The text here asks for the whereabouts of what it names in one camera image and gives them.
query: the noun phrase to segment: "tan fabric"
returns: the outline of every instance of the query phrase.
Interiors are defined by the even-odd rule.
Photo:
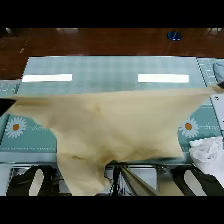
[[[112,160],[181,157],[178,126],[215,89],[14,96],[9,113],[33,118],[57,137],[59,169],[73,195],[95,195]]]

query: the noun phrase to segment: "blue object on floor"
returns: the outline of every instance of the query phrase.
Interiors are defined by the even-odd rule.
[[[181,40],[181,35],[180,35],[178,32],[175,32],[175,31],[169,32],[169,33],[167,34],[167,37],[168,37],[170,40],[173,40],[173,41]]]

